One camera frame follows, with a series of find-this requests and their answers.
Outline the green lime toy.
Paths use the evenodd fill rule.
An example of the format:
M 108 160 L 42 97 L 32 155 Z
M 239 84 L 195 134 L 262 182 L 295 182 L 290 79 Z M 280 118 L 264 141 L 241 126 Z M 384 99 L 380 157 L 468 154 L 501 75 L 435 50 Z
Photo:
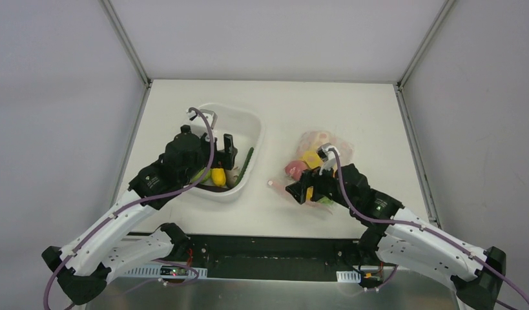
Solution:
M 326 197 L 321 198 L 318 202 L 321 203 L 321 204 L 324 204 L 324 205 L 333 205 L 334 204 L 333 200 L 330 200 L 329 198 L 326 198 Z

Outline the yellow napa cabbage toy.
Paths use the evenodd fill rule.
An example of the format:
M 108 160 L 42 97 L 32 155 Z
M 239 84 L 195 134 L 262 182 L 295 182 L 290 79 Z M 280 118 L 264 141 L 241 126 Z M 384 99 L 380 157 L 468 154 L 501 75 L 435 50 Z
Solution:
M 305 151 L 301 160 L 304 161 L 310 169 L 315 169 L 323 164 L 322 159 L 315 150 Z

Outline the white plastic basket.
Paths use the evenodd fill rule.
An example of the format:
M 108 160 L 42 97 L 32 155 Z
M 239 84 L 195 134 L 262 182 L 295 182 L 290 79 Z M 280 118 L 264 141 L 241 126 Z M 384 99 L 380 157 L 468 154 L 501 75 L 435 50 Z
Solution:
M 180 195 L 179 200 L 184 203 L 195 203 L 197 205 L 233 203 L 240 198 L 244 189 L 247 188 L 249 178 L 256 165 L 258 152 L 260 151 L 265 135 L 264 123 L 256 113 L 243 107 L 221 103 L 204 103 L 198 107 L 198 110 L 200 109 L 212 110 L 218 115 L 218 120 L 213 128 L 213 136 L 218 139 L 219 149 L 223 149 L 224 134 L 231 134 L 233 136 L 234 145 L 238 149 L 234 167 L 242 168 L 251 147 L 254 147 L 254 153 L 242 181 L 236 187 L 231 189 L 225 188 L 223 192 L 218 192 L 213 187 L 212 181 L 208 181 L 206 184 L 210 186 L 209 189 L 194 187 Z

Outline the red apple toy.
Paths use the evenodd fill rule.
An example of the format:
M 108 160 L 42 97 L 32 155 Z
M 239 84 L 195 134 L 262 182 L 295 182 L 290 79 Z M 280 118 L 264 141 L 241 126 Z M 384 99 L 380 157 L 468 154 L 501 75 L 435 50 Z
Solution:
M 302 160 L 293 160 L 290 161 L 284 168 L 284 172 L 287 176 L 292 178 L 295 181 L 299 181 L 302 173 L 307 170 L 309 167 L 305 161 Z

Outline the clear zip top bag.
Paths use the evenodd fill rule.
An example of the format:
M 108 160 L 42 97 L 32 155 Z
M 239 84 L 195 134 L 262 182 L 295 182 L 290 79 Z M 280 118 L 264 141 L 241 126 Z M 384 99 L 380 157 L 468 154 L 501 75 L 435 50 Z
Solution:
M 330 143 L 338 149 L 342 162 L 353 157 L 354 144 L 348 140 L 327 130 L 306 131 L 301 135 L 293 155 L 283 165 L 280 174 L 268 180 L 267 186 L 279 197 L 294 205 L 296 201 L 285 190 L 285 187 L 298 181 L 304 170 L 321 168 L 323 161 L 318 156 L 317 150 L 326 143 Z

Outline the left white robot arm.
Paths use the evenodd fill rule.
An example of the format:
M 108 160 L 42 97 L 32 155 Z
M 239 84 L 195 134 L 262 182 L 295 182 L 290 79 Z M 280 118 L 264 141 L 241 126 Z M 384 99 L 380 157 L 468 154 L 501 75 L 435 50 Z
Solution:
M 142 168 L 116 204 L 74 241 L 50 246 L 42 253 L 63 292 L 73 305 L 100 295 L 125 272 L 153 260 L 189 260 L 191 241 L 175 223 L 161 224 L 150 236 L 118 249 L 116 244 L 169 201 L 203 180 L 214 168 L 231 168 L 238 153 L 233 136 L 195 134 L 189 125 L 165 146 L 158 159 Z

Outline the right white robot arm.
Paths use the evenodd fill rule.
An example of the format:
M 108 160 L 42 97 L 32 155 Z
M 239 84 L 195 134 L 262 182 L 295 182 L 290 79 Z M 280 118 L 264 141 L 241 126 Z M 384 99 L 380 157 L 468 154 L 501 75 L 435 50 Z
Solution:
M 366 226 L 357 256 L 418 272 L 455 292 L 472 309 L 493 309 L 506 273 L 506 254 L 497 247 L 472 245 L 426 223 L 397 199 L 372 188 L 349 164 L 340 172 L 305 170 L 286 191 L 300 204 L 327 198 Z

